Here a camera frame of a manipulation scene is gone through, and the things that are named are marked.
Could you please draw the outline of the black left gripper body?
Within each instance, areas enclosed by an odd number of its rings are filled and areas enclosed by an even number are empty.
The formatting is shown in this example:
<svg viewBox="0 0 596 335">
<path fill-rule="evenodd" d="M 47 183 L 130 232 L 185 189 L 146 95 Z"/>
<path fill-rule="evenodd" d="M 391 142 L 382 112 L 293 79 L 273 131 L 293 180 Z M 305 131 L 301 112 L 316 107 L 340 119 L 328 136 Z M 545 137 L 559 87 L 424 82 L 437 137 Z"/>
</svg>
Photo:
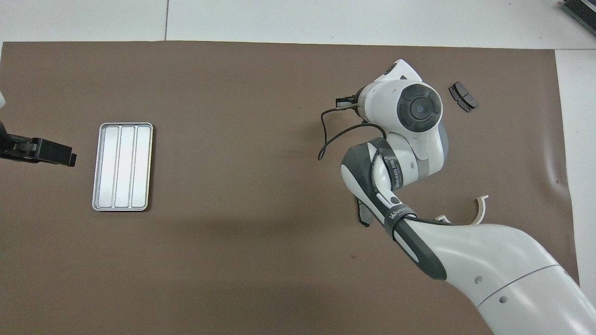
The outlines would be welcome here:
<svg viewBox="0 0 596 335">
<path fill-rule="evenodd" d="M 0 156 L 9 161 L 33 161 L 32 154 L 37 149 L 37 143 L 32 138 L 11 135 L 4 124 L 0 123 Z"/>
</svg>

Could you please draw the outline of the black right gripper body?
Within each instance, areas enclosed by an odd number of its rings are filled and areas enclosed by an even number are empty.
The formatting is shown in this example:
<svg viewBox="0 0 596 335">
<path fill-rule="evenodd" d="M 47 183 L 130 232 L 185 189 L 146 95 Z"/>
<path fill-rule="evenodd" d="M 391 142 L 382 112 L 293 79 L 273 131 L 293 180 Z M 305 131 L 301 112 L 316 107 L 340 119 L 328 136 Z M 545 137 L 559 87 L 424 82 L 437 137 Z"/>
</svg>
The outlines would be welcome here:
<svg viewBox="0 0 596 335">
<path fill-rule="evenodd" d="M 347 97 L 335 99 L 335 111 L 353 110 L 357 115 L 364 115 L 364 108 L 360 105 L 361 91 Z"/>
</svg>

